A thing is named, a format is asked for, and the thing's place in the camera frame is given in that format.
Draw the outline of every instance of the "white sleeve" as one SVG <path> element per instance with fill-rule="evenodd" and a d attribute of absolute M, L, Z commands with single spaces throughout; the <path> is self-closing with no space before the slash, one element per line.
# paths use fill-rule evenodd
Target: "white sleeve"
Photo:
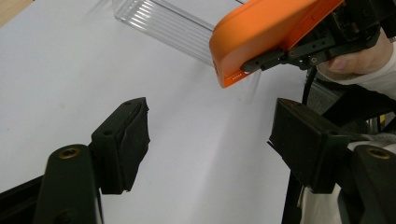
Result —
<path fill-rule="evenodd" d="M 386 94 L 396 100 L 396 43 L 393 43 L 393 54 L 388 63 L 380 70 L 363 76 L 350 75 L 344 79 L 337 79 L 330 72 L 318 67 L 319 72 L 331 81 L 342 85 L 358 84 L 369 91 L 377 91 Z"/>

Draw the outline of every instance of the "black cable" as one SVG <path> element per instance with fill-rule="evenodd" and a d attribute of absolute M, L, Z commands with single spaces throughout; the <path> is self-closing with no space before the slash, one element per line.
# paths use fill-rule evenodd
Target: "black cable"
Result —
<path fill-rule="evenodd" d="M 305 82 L 304 92 L 303 92 L 303 100 L 302 100 L 303 105 L 308 104 L 309 91 L 311 90 L 311 86 L 315 80 L 315 76 L 317 75 L 317 72 L 318 72 L 318 69 L 314 66 L 311 69 L 311 71 L 309 72 L 308 76 L 306 77 L 306 82 Z"/>

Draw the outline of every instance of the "orange tool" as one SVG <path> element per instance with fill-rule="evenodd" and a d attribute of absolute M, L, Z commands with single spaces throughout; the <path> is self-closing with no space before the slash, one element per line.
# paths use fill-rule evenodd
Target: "orange tool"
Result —
<path fill-rule="evenodd" d="M 242 65 L 266 51 L 290 50 L 342 0 L 250 0 L 224 17 L 209 42 L 219 84 L 250 75 Z"/>

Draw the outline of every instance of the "human hand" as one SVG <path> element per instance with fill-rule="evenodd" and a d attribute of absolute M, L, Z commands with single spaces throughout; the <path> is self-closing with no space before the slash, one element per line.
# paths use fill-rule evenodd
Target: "human hand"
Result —
<path fill-rule="evenodd" d="M 370 49 L 335 57 L 318 65 L 318 70 L 325 75 L 342 79 L 347 75 L 364 75 L 381 69 L 389 61 L 393 53 L 393 44 L 389 42 L 381 30 L 376 45 Z"/>

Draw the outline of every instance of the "white surface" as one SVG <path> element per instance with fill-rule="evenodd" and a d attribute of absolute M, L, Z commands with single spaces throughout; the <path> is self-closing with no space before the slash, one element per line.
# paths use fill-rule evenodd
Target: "white surface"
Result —
<path fill-rule="evenodd" d="M 299 101 L 304 76 L 282 65 L 223 90 L 109 1 L 35 1 L 0 29 L 0 191 L 145 96 L 149 151 L 132 191 L 103 197 L 106 223 L 280 223 L 289 170 L 266 141 L 276 98 Z"/>

